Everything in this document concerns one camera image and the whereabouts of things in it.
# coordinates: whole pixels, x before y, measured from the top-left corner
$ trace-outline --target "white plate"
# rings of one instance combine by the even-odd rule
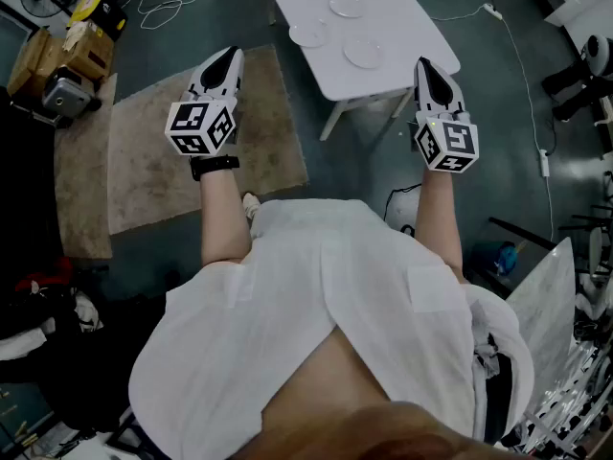
[[[330,0],[329,7],[342,17],[361,17],[364,15],[364,3],[361,0]]]
[[[329,31],[323,20],[305,21],[289,28],[292,41],[305,48],[319,48],[329,41]]]
[[[360,68],[378,68],[383,62],[383,49],[374,39],[352,37],[345,41],[343,53],[347,59]]]

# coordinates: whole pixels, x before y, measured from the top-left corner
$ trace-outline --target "floor mat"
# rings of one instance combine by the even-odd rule
[[[55,176],[59,234],[64,255],[110,259],[106,164],[117,75],[101,87],[96,112],[56,131]]]
[[[188,157],[177,155],[164,127],[192,70],[169,77],[113,107],[109,140],[111,234],[200,208]],[[308,182],[281,67],[272,46],[245,52],[239,95],[238,187],[259,195]]]

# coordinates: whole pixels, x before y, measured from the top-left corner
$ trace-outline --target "concrete floor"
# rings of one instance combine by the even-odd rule
[[[326,143],[319,142],[332,104],[319,93],[299,47],[287,36],[287,27],[267,25],[265,0],[199,0],[156,31],[139,29],[138,1],[125,8],[129,21],[117,42],[117,100],[193,67],[223,47],[248,49],[273,43],[310,184],[271,197],[358,198],[382,215],[392,189],[420,182],[423,163],[411,151],[406,125],[413,119],[412,104],[391,123],[393,104],[355,110],[341,118]],[[488,0],[418,1],[430,15],[449,17],[473,12]],[[551,100],[540,81],[568,66],[575,51],[558,28],[543,21],[534,0],[495,0],[495,4],[519,47],[533,94],[539,142],[549,149],[553,144]],[[148,25],[164,18],[153,16]],[[437,25],[462,64],[456,81],[480,131],[480,160],[455,177],[465,253],[482,237],[489,216],[549,239],[545,184],[539,173],[525,84],[504,24],[482,11],[469,19]],[[602,143],[592,123],[591,112],[585,109],[571,123],[557,126],[550,179],[555,226],[568,222],[571,214],[586,213],[591,203],[602,199],[605,165],[600,160]],[[417,191],[397,195],[390,205],[390,226],[413,224],[418,200]],[[182,280],[189,279],[198,270],[199,237],[198,213],[114,236],[114,257],[109,273],[102,278],[102,291],[109,299],[138,292],[158,294],[164,291],[163,275],[170,269],[177,269]],[[558,232],[555,240],[561,240]]]

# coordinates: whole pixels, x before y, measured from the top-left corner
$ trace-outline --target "black wristband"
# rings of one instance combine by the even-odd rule
[[[200,181],[200,175],[203,173],[212,173],[214,171],[225,171],[238,169],[240,163],[236,157],[224,155],[222,157],[192,157],[190,159],[190,167],[192,167],[192,177],[195,181]]]

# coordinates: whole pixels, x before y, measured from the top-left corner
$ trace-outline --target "white cable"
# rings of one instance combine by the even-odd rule
[[[432,20],[438,20],[439,22],[446,22],[448,20],[460,20],[460,19],[466,19],[467,17],[472,17],[473,15],[476,15],[477,13],[479,13],[479,11],[483,8],[483,5],[481,7],[479,7],[479,9],[477,9],[476,11],[474,11],[473,13],[467,13],[466,15],[460,15],[459,17],[449,17],[447,19],[439,19],[437,17],[430,17]]]
[[[122,8],[125,7],[127,4],[129,4],[131,1],[132,0],[128,0],[127,2],[125,2],[122,5]],[[168,24],[169,22],[171,22],[173,20],[173,18],[176,17],[179,14],[179,12],[181,11],[181,9],[183,8],[184,5],[190,5],[193,2],[195,2],[195,1],[196,0],[190,0],[189,2],[184,2],[183,0],[169,0],[168,2],[164,2],[164,3],[161,3],[159,5],[156,5],[150,11],[141,11],[141,7],[143,6],[143,0],[141,0],[140,3],[138,4],[138,9],[137,9],[137,11],[138,11],[138,13],[140,15],[144,15],[145,16],[145,18],[141,22],[141,29],[146,29],[146,30],[150,30],[150,31],[153,31],[155,29],[160,29],[165,24]],[[158,11],[161,11],[161,10],[165,10],[165,9],[176,9],[176,11],[174,12],[174,14],[171,17],[166,19],[161,24],[158,24],[157,26],[148,27],[148,26],[145,25],[145,22],[147,21],[147,19],[149,18],[149,16],[152,13],[155,13],[155,12],[158,12]]]
[[[511,33],[511,28],[509,27],[509,24],[507,24],[507,21],[504,18],[502,19],[502,21],[505,24],[505,27],[507,28],[507,32],[509,33],[509,37],[511,38],[511,43],[512,43],[513,48],[515,50],[515,54],[517,55],[517,61],[519,61],[519,66],[521,67],[521,73],[522,73],[522,75],[524,77],[524,82],[526,83],[526,93],[528,95],[528,102],[530,103],[530,117],[532,118],[532,121],[533,121],[534,146],[536,147],[536,151],[540,155],[540,146],[538,145],[538,139],[536,137],[536,121],[534,120],[533,99],[532,99],[532,96],[530,95],[530,86],[528,85],[528,78],[526,77],[526,69],[524,68],[524,63],[521,60],[521,56],[519,55],[519,50],[517,49],[517,45],[515,44],[515,39],[513,39],[513,34]],[[555,229],[554,229],[554,208],[552,207],[552,195],[551,195],[551,192],[549,190],[549,177],[545,177],[545,187],[547,188],[547,201],[549,203],[549,223],[550,223],[550,227],[551,227],[551,236],[550,236],[549,240],[553,241],[554,240],[554,234],[555,234]]]

